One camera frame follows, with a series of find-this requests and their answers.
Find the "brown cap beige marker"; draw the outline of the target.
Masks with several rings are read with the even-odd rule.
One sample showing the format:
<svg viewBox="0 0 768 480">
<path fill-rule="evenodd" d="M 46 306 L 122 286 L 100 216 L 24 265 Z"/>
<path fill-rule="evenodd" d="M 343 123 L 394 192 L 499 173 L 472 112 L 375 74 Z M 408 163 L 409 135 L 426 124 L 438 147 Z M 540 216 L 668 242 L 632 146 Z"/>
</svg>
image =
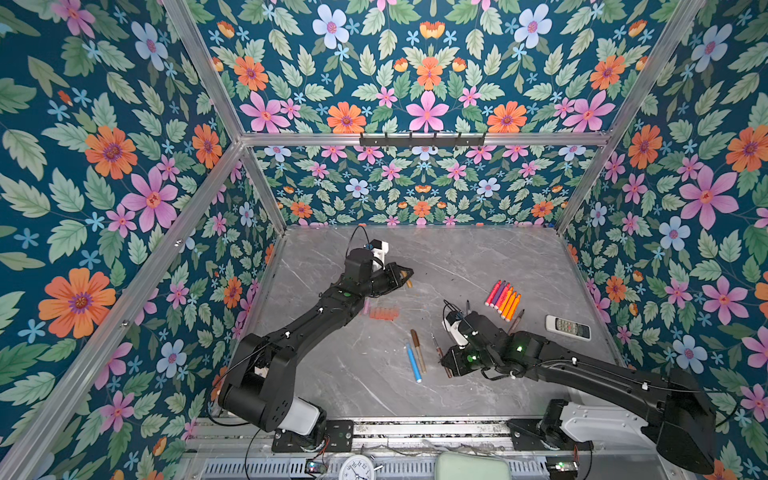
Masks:
<svg viewBox="0 0 768 480">
<path fill-rule="evenodd" d="M 424 358 L 423 358 L 423 353 L 422 353 L 422 350 L 421 350 L 421 343 L 420 343 L 418 334 L 417 334 L 417 332 L 414 329 L 411 329 L 410 330 L 410 335 L 411 335 L 412 345 L 413 345 L 413 349 L 414 349 L 414 352 L 415 352 L 415 355 L 416 355 L 416 361 L 417 361 L 417 365 L 419 367 L 419 371 L 421 373 L 425 373 L 426 372 L 426 364 L 425 364 L 425 361 L 424 361 Z"/>
</svg>

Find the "purple highlighter pen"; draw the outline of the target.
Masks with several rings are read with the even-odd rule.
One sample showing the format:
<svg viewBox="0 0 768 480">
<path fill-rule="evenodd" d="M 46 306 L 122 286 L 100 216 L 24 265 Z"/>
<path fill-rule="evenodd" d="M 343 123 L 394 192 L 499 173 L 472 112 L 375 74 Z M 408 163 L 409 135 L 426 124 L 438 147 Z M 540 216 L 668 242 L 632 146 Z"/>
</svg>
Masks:
<svg viewBox="0 0 768 480">
<path fill-rule="evenodd" d="M 491 307 L 496 307 L 498 301 L 501 298 L 501 295 L 502 295 L 504 289 L 506 288 L 506 285 L 507 285 L 507 282 L 503 281 L 503 285 L 500 287 L 498 293 L 496 294 L 496 298 L 494 299 L 494 304 Z"/>
</svg>

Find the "orange highlighter group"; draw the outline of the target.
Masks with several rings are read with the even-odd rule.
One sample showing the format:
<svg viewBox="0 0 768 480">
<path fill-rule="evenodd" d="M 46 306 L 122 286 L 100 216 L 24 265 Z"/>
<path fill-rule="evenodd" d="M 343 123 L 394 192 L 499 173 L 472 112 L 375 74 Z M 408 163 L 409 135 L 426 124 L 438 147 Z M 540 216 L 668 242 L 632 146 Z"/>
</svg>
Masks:
<svg viewBox="0 0 768 480">
<path fill-rule="evenodd" d="M 514 299 L 508 305 L 508 309 L 507 309 L 507 311 L 505 313 L 505 319 L 508 322 L 511 322 L 513 320 L 514 314 L 515 314 L 515 312 L 516 312 L 516 310 L 518 308 L 518 305 L 520 304 L 520 300 L 521 300 L 521 294 L 520 293 L 516 293 Z"/>
</svg>

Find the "dark brown marker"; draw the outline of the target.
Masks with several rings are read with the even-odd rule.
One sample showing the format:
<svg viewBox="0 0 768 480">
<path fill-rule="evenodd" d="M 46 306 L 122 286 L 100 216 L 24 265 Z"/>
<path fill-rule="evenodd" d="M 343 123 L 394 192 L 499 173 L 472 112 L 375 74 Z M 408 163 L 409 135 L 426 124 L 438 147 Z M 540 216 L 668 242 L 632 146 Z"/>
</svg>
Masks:
<svg viewBox="0 0 768 480">
<path fill-rule="evenodd" d="M 442 363 L 442 360 L 444 358 L 444 352 L 443 352 L 443 349 L 441 348 L 441 345 L 439 344 L 439 342 L 438 342 L 438 340 L 436 338 L 436 335 L 435 334 L 431 334 L 431 338 L 432 338 L 432 342 L 434 344 L 434 347 L 435 347 L 435 350 L 436 350 L 436 353 L 437 353 L 438 364 L 443 368 L 443 370 L 445 371 L 445 373 L 446 373 L 446 375 L 447 375 L 447 377 L 449 379 L 453 378 L 453 374 L 452 374 L 451 370 Z"/>
</svg>

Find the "pink red highlighter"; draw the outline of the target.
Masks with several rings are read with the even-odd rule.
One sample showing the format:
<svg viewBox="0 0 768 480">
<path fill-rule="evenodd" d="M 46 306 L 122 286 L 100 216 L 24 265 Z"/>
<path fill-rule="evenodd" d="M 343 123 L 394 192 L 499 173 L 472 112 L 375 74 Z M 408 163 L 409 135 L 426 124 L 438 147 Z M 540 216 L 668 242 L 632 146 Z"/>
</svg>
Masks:
<svg viewBox="0 0 768 480">
<path fill-rule="evenodd" d="M 485 304 L 486 306 L 492 306 L 492 305 L 494 304 L 494 299 L 496 298 L 496 294 L 498 293 L 498 291 L 499 291 L 499 289 L 500 289 L 500 287 L 501 287 L 502 285 L 503 285 L 503 281 L 502 281 L 502 280 L 498 280 L 498 281 L 497 281 L 497 282 L 494 284 L 494 286 L 493 286 L 493 287 L 492 287 L 492 289 L 490 290 L 490 293 L 488 294 L 488 296 L 487 296 L 487 298 L 486 298 L 486 300 L 485 300 L 485 302 L 484 302 L 484 304 Z"/>
</svg>

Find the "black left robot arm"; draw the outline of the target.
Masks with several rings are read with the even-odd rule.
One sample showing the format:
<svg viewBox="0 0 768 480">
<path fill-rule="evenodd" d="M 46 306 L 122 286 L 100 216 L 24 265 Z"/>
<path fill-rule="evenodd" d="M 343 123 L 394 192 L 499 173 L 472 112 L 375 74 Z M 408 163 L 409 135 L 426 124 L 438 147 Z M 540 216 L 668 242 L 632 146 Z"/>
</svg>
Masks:
<svg viewBox="0 0 768 480">
<path fill-rule="evenodd" d="M 314 434 L 325 412 L 295 395 L 299 364 L 324 339 L 348 325 L 368 298 L 400 289 L 413 275 L 413 269 L 385 263 L 369 249 L 350 250 L 341 275 L 311 309 L 285 327 L 264 336 L 249 334 L 240 341 L 220 383 L 220 408 L 265 432 Z"/>
</svg>

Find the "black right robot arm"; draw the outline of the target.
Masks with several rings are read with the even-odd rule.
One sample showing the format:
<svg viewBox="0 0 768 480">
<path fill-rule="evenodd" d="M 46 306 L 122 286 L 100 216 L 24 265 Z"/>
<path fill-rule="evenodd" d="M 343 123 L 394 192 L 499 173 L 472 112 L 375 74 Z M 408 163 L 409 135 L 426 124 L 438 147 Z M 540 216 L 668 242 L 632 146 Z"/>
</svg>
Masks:
<svg viewBox="0 0 768 480">
<path fill-rule="evenodd" d="M 508 333 L 477 312 L 451 309 L 443 326 L 456 344 L 440 358 L 453 376 L 528 378 L 564 385 L 609 402 L 646 422 L 641 428 L 667 461 L 690 472 L 715 470 L 716 412 L 696 378 L 637 372 L 569 350 L 542 335 Z"/>
</svg>

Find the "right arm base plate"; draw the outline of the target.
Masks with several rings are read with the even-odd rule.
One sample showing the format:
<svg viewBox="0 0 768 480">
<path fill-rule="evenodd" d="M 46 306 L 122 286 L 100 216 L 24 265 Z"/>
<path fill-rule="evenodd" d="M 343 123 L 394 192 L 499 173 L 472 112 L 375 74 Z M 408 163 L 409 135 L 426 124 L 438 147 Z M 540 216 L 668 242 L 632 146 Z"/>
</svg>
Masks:
<svg viewBox="0 0 768 480">
<path fill-rule="evenodd" d="M 511 418 L 505 422 L 516 450 L 585 450 L 593 447 L 592 441 L 577 441 L 564 429 L 561 415 L 570 405 L 564 399 L 553 399 L 540 418 Z"/>
</svg>

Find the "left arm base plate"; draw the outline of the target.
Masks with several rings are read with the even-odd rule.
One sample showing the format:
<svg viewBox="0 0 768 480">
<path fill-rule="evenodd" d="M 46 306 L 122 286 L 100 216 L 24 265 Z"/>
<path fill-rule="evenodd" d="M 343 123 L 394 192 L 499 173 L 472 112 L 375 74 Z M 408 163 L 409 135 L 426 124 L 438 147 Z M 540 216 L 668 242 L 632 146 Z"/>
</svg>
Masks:
<svg viewBox="0 0 768 480">
<path fill-rule="evenodd" d="M 273 437 L 273 453 L 349 453 L 355 433 L 352 420 L 323 420 L 309 434 L 300 435 L 277 430 Z"/>
</svg>

